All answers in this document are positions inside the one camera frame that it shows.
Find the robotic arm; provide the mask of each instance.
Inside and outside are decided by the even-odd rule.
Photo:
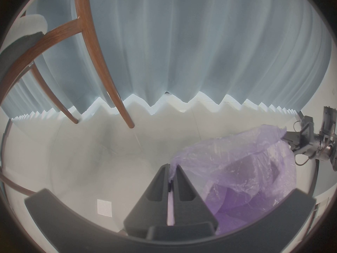
[[[301,131],[287,131],[283,140],[289,143],[294,155],[304,154],[309,159],[330,160],[333,170],[337,171],[336,121],[337,110],[325,106],[319,134],[314,133],[313,118],[304,116],[301,119]]]

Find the floor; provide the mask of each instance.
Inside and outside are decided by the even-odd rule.
[[[165,94],[153,107],[131,96],[125,105],[134,129],[101,99],[82,115],[71,110],[80,119],[78,124],[53,109],[17,117],[6,142],[5,174],[33,191],[48,188],[83,217],[119,231],[158,168],[183,147],[261,124],[293,130],[297,119],[293,111],[248,100],[240,105],[230,96],[217,105],[202,93],[189,103]],[[0,120],[6,121],[2,110]],[[313,167],[307,164],[297,169],[297,187],[305,192]],[[25,197],[8,187],[6,192],[32,238],[45,251],[55,252],[28,214]],[[99,200],[111,202],[107,216],[99,214]]]

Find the gray curtain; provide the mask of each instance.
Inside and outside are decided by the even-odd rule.
[[[249,99],[301,110],[330,61],[331,36],[307,0],[90,4],[105,61],[123,100],[135,94],[152,106],[168,91],[188,102],[202,91],[216,103],[229,94],[240,103]],[[74,0],[36,0],[27,14],[43,15],[48,30],[76,18]],[[82,35],[53,46],[35,62],[67,108],[75,106],[83,113],[98,97],[114,106]],[[13,111],[4,108],[11,117],[27,112],[20,89],[9,95]]]

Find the purple plastic bag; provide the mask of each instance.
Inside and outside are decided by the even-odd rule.
[[[201,141],[172,159],[180,165],[219,222],[224,234],[263,216],[296,188],[293,152],[272,125]]]

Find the white square on floor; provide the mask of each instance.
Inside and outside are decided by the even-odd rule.
[[[111,201],[97,199],[97,213],[102,216],[112,217]]]

